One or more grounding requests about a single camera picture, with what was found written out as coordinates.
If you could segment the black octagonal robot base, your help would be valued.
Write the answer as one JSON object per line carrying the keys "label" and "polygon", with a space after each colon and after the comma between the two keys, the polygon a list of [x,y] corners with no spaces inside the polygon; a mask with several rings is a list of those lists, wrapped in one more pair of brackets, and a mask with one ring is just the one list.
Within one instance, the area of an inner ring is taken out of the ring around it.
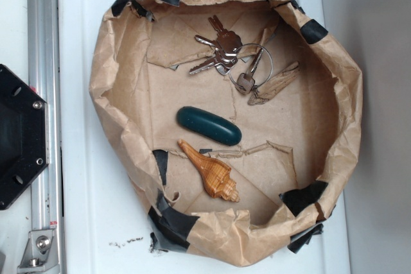
{"label": "black octagonal robot base", "polygon": [[8,209],[48,165],[46,107],[1,65],[1,210]]}

